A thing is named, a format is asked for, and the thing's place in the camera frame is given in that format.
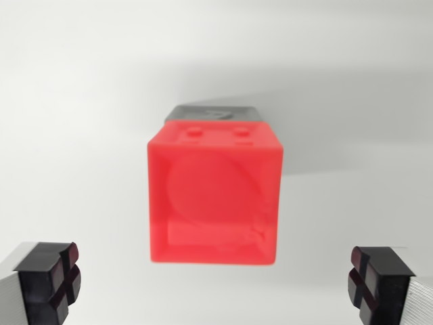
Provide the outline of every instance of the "black block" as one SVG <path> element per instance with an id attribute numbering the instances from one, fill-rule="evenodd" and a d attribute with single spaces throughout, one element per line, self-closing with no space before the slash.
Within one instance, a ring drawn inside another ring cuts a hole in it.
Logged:
<path id="1" fill-rule="evenodd" d="M 62 325 L 80 291 L 75 243 L 38 243 L 16 267 L 28 325 Z"/>
<path id="2" fill-rule="evenodd" d="M 390 247 L 355 247 L 348 291 L 364 325 L 399 325 L 415 274 Z"/>

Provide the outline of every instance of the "white background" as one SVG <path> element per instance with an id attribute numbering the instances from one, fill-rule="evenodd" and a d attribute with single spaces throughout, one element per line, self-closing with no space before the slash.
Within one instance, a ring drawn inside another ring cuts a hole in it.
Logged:
<path id="1" fill-rule="evenodd" d="M 146 144 L 177 104 L 285 146 L 277 262 L 153 264 Z M 0 258 L 75 241 L 65 324 L 360 324 L 355 245 L 431 245 L 431 1 L 0 0 Z"/>

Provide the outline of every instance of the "red 3d-printed box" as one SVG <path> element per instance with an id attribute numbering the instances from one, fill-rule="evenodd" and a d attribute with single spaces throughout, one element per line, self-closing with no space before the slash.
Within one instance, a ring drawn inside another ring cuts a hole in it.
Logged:
<path id="1" fill-rule="evenodd" d="M 275 260 L 283 147 L 265 122 L 216 116 L 169 119 L 148 144 L 152 261 Z"/>

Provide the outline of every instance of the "red cube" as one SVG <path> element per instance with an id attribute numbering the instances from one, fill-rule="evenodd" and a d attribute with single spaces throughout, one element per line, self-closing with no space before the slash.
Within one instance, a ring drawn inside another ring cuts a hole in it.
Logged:
<path id="1" fill-rule="evenodd" d="M 268 124 L 167 121 L 147 151 L 152 261 L 275 261 L 283 147 Z"/>

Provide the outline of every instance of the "black gripper pad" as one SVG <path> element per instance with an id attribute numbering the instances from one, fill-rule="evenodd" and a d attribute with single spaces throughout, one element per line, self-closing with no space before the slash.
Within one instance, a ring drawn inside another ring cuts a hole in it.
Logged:
<path id="1" fill-rule="evenodd" d="M 80 291 L 75 243 L 38 243 L 16 267 L 28 325 L 61 325 Z"/>
<path id="2" fill-rule="evenodd" d="M 364 325 L 399 325 L 415 274 L 390 247 L 355 247 L 351 260 L 348 292 Z"/>
<path id="3" fill-rule="evenodd" d="M 175 107 L 166 117 L 170 120 L 207 120 L 207 121 L 254 121 L 262 118 L 257 109 L 249 106 L 188 106 Z"/>

